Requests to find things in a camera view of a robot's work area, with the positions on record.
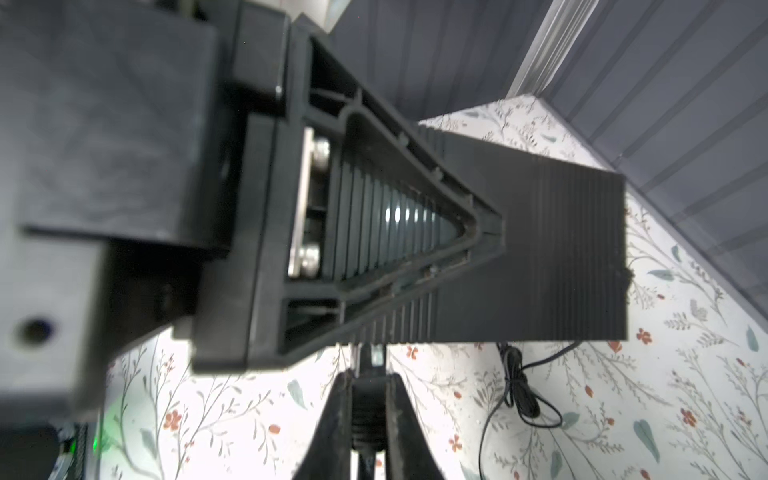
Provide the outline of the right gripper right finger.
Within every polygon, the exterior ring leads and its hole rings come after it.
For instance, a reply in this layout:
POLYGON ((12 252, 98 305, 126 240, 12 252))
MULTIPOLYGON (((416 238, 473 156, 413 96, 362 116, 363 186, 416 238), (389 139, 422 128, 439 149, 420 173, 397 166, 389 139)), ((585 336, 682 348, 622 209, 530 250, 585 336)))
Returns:
POLYGON ((386 478, 443 480, 399 374, 386 376, 384 408, 386 478))

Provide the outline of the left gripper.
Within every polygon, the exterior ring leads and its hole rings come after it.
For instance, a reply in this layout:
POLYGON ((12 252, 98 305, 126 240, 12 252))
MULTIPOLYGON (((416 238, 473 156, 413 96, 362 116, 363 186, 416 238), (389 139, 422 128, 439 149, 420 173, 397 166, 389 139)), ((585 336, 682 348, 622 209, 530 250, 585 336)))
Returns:
POLYGON ((194 313, 198 371, 289 366, 252 338, 267 170, 293 130, 234 61, 287 65, 297 20, 218 2, 229 34, 133 1, 1 6, 1 410, 84 414, 106 363, 194 313), (226 49, 226 40, 237 52, 226 49))

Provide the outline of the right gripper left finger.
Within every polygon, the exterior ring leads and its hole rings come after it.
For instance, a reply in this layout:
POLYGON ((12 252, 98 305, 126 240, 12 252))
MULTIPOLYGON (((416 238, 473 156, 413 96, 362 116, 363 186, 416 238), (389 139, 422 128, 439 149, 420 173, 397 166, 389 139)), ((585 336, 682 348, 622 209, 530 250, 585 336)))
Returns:
POLYGON ((353 383, 352 371, 344 371, 335 377, 308 450, 293 475, 294 480, 350 478, 353 383))

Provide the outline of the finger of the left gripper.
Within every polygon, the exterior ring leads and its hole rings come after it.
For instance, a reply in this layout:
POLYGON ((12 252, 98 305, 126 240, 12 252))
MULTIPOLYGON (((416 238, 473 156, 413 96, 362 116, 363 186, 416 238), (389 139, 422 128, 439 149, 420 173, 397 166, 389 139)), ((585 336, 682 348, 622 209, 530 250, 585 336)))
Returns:
POLYGON ((250 112, 232 243, 205 267, 197 372, 279 369, 335 344, 428 342, 432 292, 504 250, 504 217, 311 24, 279 58, 277 113, 250 112))

